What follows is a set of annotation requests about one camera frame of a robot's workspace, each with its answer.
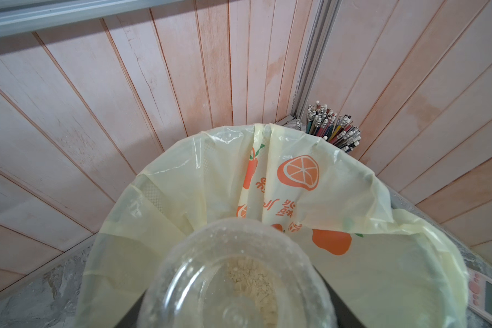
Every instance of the trash can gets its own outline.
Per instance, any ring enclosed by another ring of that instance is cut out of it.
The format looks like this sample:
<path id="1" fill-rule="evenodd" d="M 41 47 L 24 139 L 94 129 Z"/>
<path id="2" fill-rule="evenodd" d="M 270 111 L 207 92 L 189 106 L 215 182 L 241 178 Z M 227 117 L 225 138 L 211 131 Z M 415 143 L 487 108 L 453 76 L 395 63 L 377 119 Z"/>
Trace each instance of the trash can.
<path id="1" fill-rule="evenodd" d="M 445 234 L 392 209 L 359 161 L 275 124 L 201 132 L 137 175 L 97 235 L 76 326 L 114 327 L 173 246 L 230 216 L 299 244 L 368 328 L 466 327 L 467 271 Z"/>

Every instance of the metal window frame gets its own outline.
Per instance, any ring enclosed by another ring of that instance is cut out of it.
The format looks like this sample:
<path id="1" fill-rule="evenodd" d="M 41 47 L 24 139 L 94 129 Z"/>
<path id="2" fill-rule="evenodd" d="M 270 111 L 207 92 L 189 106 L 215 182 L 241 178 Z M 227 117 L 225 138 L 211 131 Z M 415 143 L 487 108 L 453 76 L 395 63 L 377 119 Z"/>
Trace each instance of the metal window frame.
<path id="1" fill-rule="evenodd" d="M 0 37 L 177 1 L 180 0 L 4 1 L 0 6 Z"/>
<path id="2" fill-rule="evenodd" d="M 319 4 L 312 35 L 308 42 L 306 57 L 301 68 L 299 82 L 293 98 L 291 114 L 295 118 L 302 119 L 306 107 L 306 99 L 312 88 L 313 80 L 328 41 L 328 36 L 334 25 L 335 17 L 339 11 L 342 0 L 322 0 Z"/>

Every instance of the gray marble surface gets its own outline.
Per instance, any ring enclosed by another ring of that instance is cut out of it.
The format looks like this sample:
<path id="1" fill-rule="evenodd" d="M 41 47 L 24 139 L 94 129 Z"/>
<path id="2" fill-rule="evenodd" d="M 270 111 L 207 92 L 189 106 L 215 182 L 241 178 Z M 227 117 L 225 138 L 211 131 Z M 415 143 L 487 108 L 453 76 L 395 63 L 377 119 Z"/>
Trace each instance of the gray marble surface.
<path id="1" fill-rule="evenodd" d="M 438 227 L 425 213 L 390 191 L 392 206 L 404 208 Z M 466 266 L 492 278 L 492 266 L 479 258 L 453 235 L 445 232 L 458 246 Z M 17 293 L 0 300 L 0 328 L 72 328 L 77 308 L 82 272 L 91 246 L 78 251 Z M 467 309 L 469 328 L 492 325 Z"/>
<path id="2" fill-rule="evenodd" d="M 72 328 L 91 246 L 0 301 L 0 328 Z"/>

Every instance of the orange slice graphic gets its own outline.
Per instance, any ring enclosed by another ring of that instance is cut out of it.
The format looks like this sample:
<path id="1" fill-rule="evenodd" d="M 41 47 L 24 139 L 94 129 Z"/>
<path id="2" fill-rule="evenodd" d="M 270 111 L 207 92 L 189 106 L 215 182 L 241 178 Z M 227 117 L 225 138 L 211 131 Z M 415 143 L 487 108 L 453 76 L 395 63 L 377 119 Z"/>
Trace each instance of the orange slice graphic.
<path id="1" fill-rule="evenodd" d="M 279 180 L 291 187 L 313 190 L 319 182 L 319 165 L 308 155 L 289 159 L 277 169 Z"/>
<path id="2" fill-rule="evenodd" d="M 247 204 L 237 207 L 237 217 L 246 217 L 246 211 L 248 210 Z"/>

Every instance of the clear plastic bottle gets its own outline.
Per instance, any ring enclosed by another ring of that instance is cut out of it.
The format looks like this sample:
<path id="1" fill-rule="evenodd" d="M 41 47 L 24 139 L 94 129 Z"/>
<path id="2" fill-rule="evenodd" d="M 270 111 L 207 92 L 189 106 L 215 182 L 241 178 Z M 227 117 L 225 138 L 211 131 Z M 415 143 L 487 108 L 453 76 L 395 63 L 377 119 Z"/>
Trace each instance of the clear plastic bottle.
<path id="1" fill-rule="evenodd" d="M 336 327 L 326 286 L 288 236 L 218 220 L 175 246 L 146 292 L 138 328 Z"/>

